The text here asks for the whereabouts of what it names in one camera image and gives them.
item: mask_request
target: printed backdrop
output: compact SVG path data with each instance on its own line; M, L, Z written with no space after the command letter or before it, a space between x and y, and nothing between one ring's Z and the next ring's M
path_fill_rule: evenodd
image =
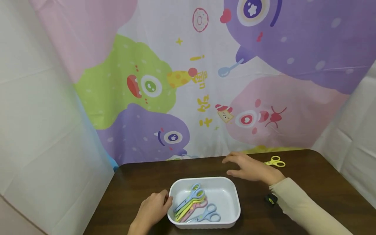
M376 59L374 0L30 0L118 165L310 148Z

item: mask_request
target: person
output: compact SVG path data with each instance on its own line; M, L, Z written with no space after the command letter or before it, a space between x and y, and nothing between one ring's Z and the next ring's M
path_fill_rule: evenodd
M233 177L250 181L262 181L278 198L277 204L293 221L311 235L351 235L329 213L318 206L291 178L286 178L278 169L257 161L243 153L231 152L222 163L233 162L240 170L228 170ZM128 235L145 235L160 221L172 205L167 190L153 193L145 199L132 222Z

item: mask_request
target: wooden table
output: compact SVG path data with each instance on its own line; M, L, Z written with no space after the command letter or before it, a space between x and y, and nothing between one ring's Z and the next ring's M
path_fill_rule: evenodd
M333 215L354 235L371 235L376 231L376 210L329 164L312 150L253 154L259 161L278 155L286 162L281 168L323 209ZM84 234L127 234L139 205L153 192L169 191L178 179L225 176L234 164L222 164L223 157L122 165L112 178ZM149 234L307 234L276 206L263 198L268 187L229 177L236 185L241 215L235 226L222 230L180 230L167 217Z

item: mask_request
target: blue scissors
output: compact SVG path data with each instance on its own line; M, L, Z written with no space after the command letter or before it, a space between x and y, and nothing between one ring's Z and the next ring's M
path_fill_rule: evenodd
M188 220L187 223L201 222L203 220L209 220L210 222L218 222L218 221L221 220L221 216L218 213L216 213L216 211L217 211L217 206L213 203L210 203L209 205L206 206L204 213Z
M178 212L181 208L183 208L190 200L192 199L200 199L204 195L204 190L200 188L200 184L196 183L191 188L191 194L175 208L174 213Z

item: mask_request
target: cartoon eye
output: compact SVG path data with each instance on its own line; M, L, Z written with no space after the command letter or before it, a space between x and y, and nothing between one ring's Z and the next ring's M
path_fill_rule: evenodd
M248 110L238 114L235 123L241 128L250 128L257 122L257 114L253 110Z
M167 144L177 144L183 140L183 135L175 130L169 131L164 135L164 140Z
M239 0L237 15L244 26L254 26L265 19L269 12L270 0Z
M157 97L162 93L162 84L154 76L144 75L141 78L141 86L147 96Z

